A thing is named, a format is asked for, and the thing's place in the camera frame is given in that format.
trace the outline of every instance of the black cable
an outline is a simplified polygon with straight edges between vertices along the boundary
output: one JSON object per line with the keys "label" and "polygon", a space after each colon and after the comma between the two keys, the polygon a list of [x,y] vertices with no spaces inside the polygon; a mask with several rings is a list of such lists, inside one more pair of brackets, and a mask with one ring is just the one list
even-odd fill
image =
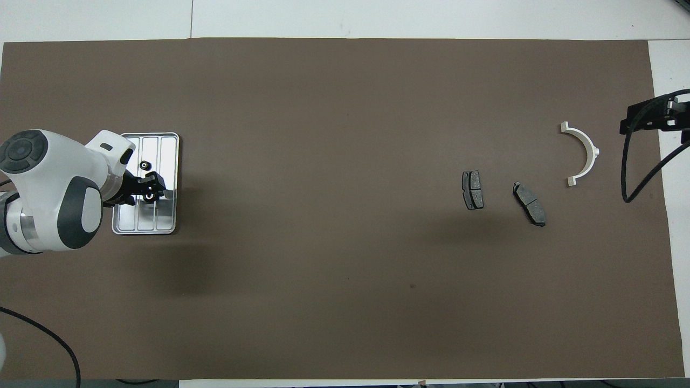
{"label": "black cable", "polygon": [[623,195],[623,201],[625,203],[630,203],[632,200],[635,199],[635,197],[638,196],[640,191],[649,183],[651,178],[658,173],[663,166],[666,165],[666,163],[670,162],[671,159],[676,157],[679,153],[684,151],[686,148],[690,147],[690,140],[682,143],[678,148],[673,150],[671,153],[669,153],[664,159],[661,160],[654,168],[649,171],[649,173],[642,179],[640,184],[635,187],[635,190],[628,196],[628,188],[627,188],[627,165],[628,165],[628,148],[630,147],[630,139],[633,136],[633,133],[635,132],[638,123],[644,115],[647,114],[651,109],[657,108],[659,105],[666,104],[667,101],[669,100],[670,97],[675,97],[678,95],[686,95],[690,93],[690,89],[682,89],[675,91],[673,93],[669,93],[667,95],[659,96],[652,101],[650,101],[647,105],[645,105],[642,109],[640,109],[640,112],[630,121],[630,125],[628,126],[628,132],[625,134],[625,143],[623,143],[623,157],[621,159],[621,166],[620,166],[620,191],[621,194]]}
{"label": "black cable", "polygon": [[599,380],[599,381],[600,381],[600,382],[603,382],[604,384],[608,385],[608,386],[611,387],[611,388],[623,388],[623,387],[619,387],[619,386],[617,386],[617,385],[613,385],[613,384],[611,384],[610,382],[608,382],[608,381],[606,381],[606,380]]}
{"label": "black cable", "polygon": [[23,320],[24,322],[30,324],[31,326],[37,328],[38,330],[48,334],[53,340],[56,340],[57,343],[62,346],[67,353],[70,355],[70,358],[72,359],[72,364],[75,366],[75,374],[77,375],[76,377],[76,387],[80,388],[81,387],[81,371],[79,370],[79,361],[77,361],[77,356],[75,353],[72,351],[72,348],[70,348],[70,345],[67,345],[67,342],[63,341],[62,338],[60,338],[57,334],[53,333],[49,328],[43,326],[42,324],[36,322],[35,320],[25,317],[21,315],[20,313],[17,313],[15,311],[12,311],[10,309],[6,309],[5,307],[0,307],[0,312],[5,313],[9,316],[13,316],[19,320]]}
{"label": "black cable", "polygon": [[[533,383],[531,381],[527,381],[526,384],[527,384],[527,387],[530,387],[530,388],[539,388],[539,387],[537,387],[537,385],[535,383]],[[565,382],[559,381],[558,384],[560,384],[561,388],[565,388]]]}
{"label": "black cable", "polygon": [[129,380],[122,380],[122,379],[119,379],[119,378],[118,378],[118,379],[115,379],[115,380],[117,380],[117,381],[119,381],[119,382],[121,382],[121,383],[123,383],[123,384],[129,384],[129,385],[144,385],[144,384],[148,384],[149,382],[158,381],[158,379],[154,379],[154,380],[144,380],[144,381],[129,381]]}

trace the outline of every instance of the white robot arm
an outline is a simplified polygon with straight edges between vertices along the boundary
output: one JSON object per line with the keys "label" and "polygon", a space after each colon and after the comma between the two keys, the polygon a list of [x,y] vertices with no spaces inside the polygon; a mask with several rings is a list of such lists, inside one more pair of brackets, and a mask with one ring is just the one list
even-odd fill
{"label": "white robot arm", "polygon": [[103,130],[85,146],[46,130],[25,130],[0,146],[0,170],[17,191],[0,191],[0,257],[67,251],[89,243],[103,206],[156,194],[156,173],[133,177],[132,142]]}

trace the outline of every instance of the black bracket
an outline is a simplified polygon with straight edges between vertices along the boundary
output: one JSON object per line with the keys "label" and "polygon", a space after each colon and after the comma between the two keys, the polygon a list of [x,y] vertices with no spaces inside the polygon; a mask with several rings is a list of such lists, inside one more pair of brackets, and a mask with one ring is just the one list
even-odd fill
{"label": "black bracket", "polygon": [[628,107],[627,117],[620,122],[620,134],[626,135],[630,131],[630,123],[635,116],[647,105],[650,107],[643,114],[640,122],[633,131],[658,129],[664,132],[681,130],[680,142],[690,140],[690,103],[678,102],[677,97],[648,99]]}
{"label": "black bracket", "polygon": [[132,205],[136,204],[133,195],[141,195],[147,203],[156,202],[164,195],[166,190],[166,183],[163,177],[155,171],[151,171],[144,175],[144,177],[135,177],[129,171],[125,171],[122,176],[122,185],[113,198],[103,201],[106,207],[113,207],[115,205]]}

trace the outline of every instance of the metal tray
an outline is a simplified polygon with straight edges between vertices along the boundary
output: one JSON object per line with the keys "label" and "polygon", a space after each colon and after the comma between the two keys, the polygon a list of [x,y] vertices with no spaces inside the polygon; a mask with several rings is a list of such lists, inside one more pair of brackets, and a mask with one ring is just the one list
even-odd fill
{"label": "metal tray", "polygon": [[165,181],[164,195],[152,204],[135,196],[136,204],[116,205],[112,210],[112,231],[119,235],[165,235],[175,230],[177,210],[177,168],[179,157],[179,136],[177,133],[123,133],[123,137],[134,143],[127,170],[137,177],[148,171],[139,168],[146,160],[151,171],[158,172]]}

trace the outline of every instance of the gray brake pad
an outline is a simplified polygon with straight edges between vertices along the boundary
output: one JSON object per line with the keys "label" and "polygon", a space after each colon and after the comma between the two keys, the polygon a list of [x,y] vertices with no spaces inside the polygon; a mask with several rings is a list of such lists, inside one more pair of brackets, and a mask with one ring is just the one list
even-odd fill
{"label": "gray brake pad", "polygon": [[529,217],[529,220],[532,221],[534,225],[546,225],[546,213],[544,212],[544,208],[539,202],[537,196],[534,195],[529,188],[525,187],[520,182],[516,182],[513,185],[513,194],[520,202],[522,208],[524,208],[524,212],[527,214],[527,217]]}
{"label": "gray brake pad", "polygon": [[462,173],[462,197],[465,199],[465,206],[468,209],[484,208],[479,171],[464,171]]}

